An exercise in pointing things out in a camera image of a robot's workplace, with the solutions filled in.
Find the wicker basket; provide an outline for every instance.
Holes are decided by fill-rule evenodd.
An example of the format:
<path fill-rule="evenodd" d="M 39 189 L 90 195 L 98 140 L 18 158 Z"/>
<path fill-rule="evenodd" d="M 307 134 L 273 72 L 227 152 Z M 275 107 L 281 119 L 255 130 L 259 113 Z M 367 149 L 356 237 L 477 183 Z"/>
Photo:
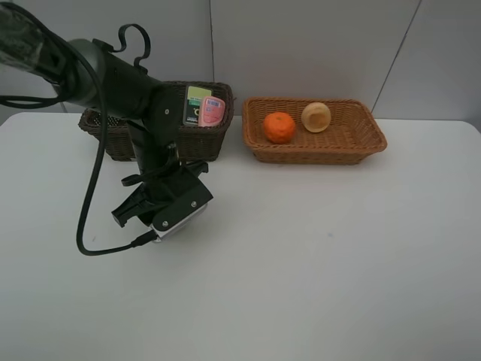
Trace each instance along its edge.
<path fill-rule="evenodd" d="M 180 124 L 179 138 L 177 139 L 181 159 L 189 161 L 212 161 L 217 159 L 225 132 L 230 126 L 234 115 L 234 99 L 231 87 L 223 83 L 206 83 L 199 81 L 166 81 L 165 83 L 175 86 L 179 95 L 182 97 L 185 97 L 187 85 L 212 89 L 213 96 L 221 98 L 225 102 L 224 117 L 218 126 L 197 127 L 183 126 Z M 135 155 L 126 122 L 114 117 L 108 117 L 108 125 L 107 154 L 111 156 L 113 160 L 133 160 Z M 99 139 L 100 114 L 91 110 L 85 111 L 80 118 L 79 127 Z"/>
<path fill-rule="evenodd" d="M 301 122 L 302 111 L 312 102 L 323 102 L 331 111 L 331 125 L 324 132 L 308 132 Z M 265 137 L 264 118 L 275 111 L 296 122 L 289 144 L 272 144 Z M 387 147 L 370 111 L 349 99 L 250 98 L 244 102 L 243 130 L 245 144 L 261 162 L 357 164 Z"/>

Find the white table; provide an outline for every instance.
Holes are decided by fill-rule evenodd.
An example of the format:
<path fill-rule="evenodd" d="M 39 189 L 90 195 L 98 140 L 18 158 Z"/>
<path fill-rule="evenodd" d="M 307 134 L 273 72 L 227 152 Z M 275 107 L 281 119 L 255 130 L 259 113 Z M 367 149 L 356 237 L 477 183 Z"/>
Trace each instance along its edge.
<path fill-rule="evenodd" d="M 0 127 L 0 359 L 481 359 L 481 136 L 380 120 L 355 166 L 269 165 L 235 120 L 202 180 L 214 200 L 175 239 L 75 247 L 97 141 L 78 114 Z M 136 163 L 105 157 L 87 247 L 126 244 L 110 211 Z"/>

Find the cable connector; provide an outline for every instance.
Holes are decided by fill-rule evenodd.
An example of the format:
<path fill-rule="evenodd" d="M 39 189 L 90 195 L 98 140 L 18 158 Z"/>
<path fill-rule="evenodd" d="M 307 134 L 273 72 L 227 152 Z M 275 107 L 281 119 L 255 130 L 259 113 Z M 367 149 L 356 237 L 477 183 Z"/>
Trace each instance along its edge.
<path fill-rule="evenodd" d="M 154 230 L 151 230 L 143 235 L 139 235 L 134 241 L 130 243 L 131 248 L 136 248 L 138 246 L 143 246 L 151 241 L 155 241 L 157 239 L 157 233 Z"/>

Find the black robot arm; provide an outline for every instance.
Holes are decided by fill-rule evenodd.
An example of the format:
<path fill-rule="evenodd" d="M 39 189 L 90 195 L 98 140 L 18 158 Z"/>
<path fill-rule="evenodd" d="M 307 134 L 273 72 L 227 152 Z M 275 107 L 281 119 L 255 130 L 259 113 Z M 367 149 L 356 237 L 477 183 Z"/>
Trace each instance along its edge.
<path fill-rule="evenodd" d="M 134 65 L 113 55 L 126 48 L 124 35 L 130 26 L 141 31 L 146 45 Z M 20 6 L 0 3 L 0 62 L 43 77 L 58 93 L 53 99 L 0 96 L 0 105 L 33 109 L 71 102 L 101 113 L 101 140 L 77 228 L 77 246 L 88 256 L 160 241 L 200 214 L 212 199 L 198 179 L 208 171 L 207 163 L 183 164 L 178 158 L 182 95 L 140 66 L 150 53 L 148 34 L 128 24 L 120 28 L 119 39 L 120 50 L 99 40 L 66 42 Z M 83 228 L 104 155 L 108 114 L 126 120 L 140 171 L 124 178 L 126 187 L 139 185 L 112 212 L 114 219 L 124 226 L 129 218 L 138 217 L 151 230 L 123 247 L 87 250 Z"/>

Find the white wall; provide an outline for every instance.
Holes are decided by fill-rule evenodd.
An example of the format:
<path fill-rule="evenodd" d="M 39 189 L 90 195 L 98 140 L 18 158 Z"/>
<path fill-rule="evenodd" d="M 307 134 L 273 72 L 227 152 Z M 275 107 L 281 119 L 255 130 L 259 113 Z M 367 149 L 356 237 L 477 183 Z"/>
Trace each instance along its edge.
<path fill-rule="evenodd" d="M 379 94 L 419 0 L 212 0 L 215 78 L 248 96 Z"/>
<path fill-rule="evenodd" d="M 49 29 L 65 40 L 98 38 L 119 48 L 117 30 L 126 23 L 142 25 L 150 35 L 152 51 L 142 64 L 160 80 L 212 81 L 212 47 L 208 0 L 18 0 Z M 128 49 L 119 56 L 133 63 L 144 52 L 143 39 L 135 29 L 127 31 Z M 51 96 L 42 79 L 29 74 L 0 72 L 0 94 Z M 68 111 L 82 111 L 66 105 Z M 12 114 L 0 108 L 1 119 Z"/>
<path fill-rule="evenodd" d="M 374 115 L 481 129 L 480 1 L 422 1 Z"/>

